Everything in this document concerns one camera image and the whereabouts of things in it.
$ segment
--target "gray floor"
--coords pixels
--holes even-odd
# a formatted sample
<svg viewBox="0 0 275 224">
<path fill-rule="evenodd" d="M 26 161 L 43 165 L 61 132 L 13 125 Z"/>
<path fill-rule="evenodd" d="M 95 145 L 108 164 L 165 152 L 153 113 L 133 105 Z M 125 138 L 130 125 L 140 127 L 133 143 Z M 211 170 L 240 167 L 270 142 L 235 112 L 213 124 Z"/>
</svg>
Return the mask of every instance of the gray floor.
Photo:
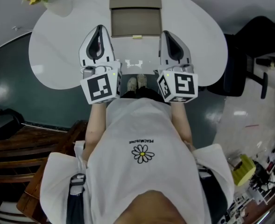
<svg viewBox="0 0 275 224">
<path fill-rule="evenodd" d="M 53 90 L 35 77 L 28 59 L 29 40 L 26 36 L 0 49 L 0 108 L 16 110 L 26 121 L 53 126 L 71 127 L 76 120 L 88 119 L 91 106 L 80 86 Z M 123 76 L 121 93 L 130 77 Z M 157 90 L 154 76 L 148 76 L 148 86 Z M 186 104 L 197 148 L 212 144 L 224 103 L 225 97 L 203 91 Z"/>
</svg>

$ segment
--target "daisy graphic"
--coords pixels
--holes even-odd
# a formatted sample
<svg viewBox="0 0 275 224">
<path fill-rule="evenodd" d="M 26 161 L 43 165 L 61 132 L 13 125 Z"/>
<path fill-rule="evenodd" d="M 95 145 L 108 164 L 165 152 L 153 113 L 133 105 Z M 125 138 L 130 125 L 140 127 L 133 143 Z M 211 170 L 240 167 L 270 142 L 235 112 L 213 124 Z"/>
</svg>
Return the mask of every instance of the daisy graphic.
<svg viewBox="0 0 275 224">
<path fill-rule="evenodd" d="M 137 147 L 134 147 L 132 154 L 134 155 L 134 159 L 137 159 L 138 163 L 148 162 L 155 155 L 151 152 L 147 152 L 148 146 L 141 146 L 140 144 Z"/>
</svg>

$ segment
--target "sneaker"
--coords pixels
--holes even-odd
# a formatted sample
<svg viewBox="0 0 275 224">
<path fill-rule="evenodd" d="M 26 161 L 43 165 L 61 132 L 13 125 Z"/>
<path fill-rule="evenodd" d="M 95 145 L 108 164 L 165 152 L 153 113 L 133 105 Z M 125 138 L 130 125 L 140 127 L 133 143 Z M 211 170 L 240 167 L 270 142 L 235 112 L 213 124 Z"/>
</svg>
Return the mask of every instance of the sneaker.
<svg viewBox="0 0 275 224">
<path fill-rule="evenodd" d="M 136 80 L 135 77 L 131 77 L 128 80 L 128 83 L 127 83 L 127 91 L 134 91 L 134 92 L 136 92 L 136 89 L 137 89 L 137 80 Z"/>
<path fill-rule="evenodd" d="M 147 77 L 144 74 L 137 75 L 138 88 L 147 87 Z"/>
</svg>

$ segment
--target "table top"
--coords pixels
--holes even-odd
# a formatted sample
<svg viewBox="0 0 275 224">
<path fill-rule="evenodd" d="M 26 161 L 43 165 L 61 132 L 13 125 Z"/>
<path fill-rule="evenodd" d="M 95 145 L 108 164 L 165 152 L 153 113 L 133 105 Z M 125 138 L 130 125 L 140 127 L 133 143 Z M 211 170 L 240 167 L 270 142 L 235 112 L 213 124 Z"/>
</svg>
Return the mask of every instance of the table top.
<svg viewBox="0 0 275 224">
<path fill-rule="evenodd" d="M 36 23 L 29 43 L 33 73 L 45 86 L 69 89 L 80 85 L 79 48 L 87 34 L 104 25 L 111 35 L 109 0 L 71 0 L 67 17 L 46 11 Z M 226 68 L 227 46 L 218 24 L 191 0 L 162 0 L 162 29 L 177 35 L 190 49 L 198 85 L 217 82 Z M 160 64 L 159 37 L 111 38 L 123 74 L 153 74 Z"/>
</svg>

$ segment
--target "vase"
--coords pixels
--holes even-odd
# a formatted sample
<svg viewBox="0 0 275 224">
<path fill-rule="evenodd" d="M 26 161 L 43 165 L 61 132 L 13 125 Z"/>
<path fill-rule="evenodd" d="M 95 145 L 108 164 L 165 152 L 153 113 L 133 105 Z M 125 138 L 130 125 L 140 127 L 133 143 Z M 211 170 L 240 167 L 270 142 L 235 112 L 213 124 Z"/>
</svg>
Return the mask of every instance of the vase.
<svg viewBox="0 0 275 224">
<path fill-rule="evenodd" d="M 70 0 L 48 0 L 47 2 L 43 2 L 43 4 L 49 11 L 60 17 L 68 16 L 73 9 Z"/>
</svg>

